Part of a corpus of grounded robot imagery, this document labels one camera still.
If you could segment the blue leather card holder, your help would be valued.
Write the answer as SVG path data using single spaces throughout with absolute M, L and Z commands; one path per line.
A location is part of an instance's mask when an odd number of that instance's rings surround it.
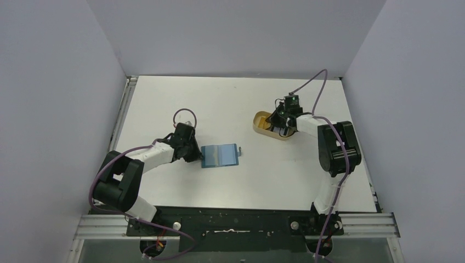
M 242 148 L 237 144 L 206 145 L 201 147 L 201 167 L 218 168 L 239 165 Z

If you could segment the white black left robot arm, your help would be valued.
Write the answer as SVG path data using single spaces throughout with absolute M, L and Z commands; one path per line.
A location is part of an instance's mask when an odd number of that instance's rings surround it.
M 203 155 L 195 138 L 195 128 L 185 123 L 175 131 L 156 139 L 151 145 L 125 152 L 109 152 L 89 190 L 90 201 L 100 201 L 124 215 L 152 222 L 157 209 L 139 196 L 143 174 L 180 159 L 187 163 Z

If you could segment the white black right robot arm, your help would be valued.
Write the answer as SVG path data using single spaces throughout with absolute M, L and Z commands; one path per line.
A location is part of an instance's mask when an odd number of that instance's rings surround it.
M 274 112 L 265 121 L 273 128 L 291 134 L 306 133 L 317 140 L 319 164 L 327 175 L 321 179 L 312 208 L 320 215 L 336 213 L 342 187 L 362 159 L 352 122 L 334 122 L 326 117 L 304 112 L 297 95 L 277 99 Z

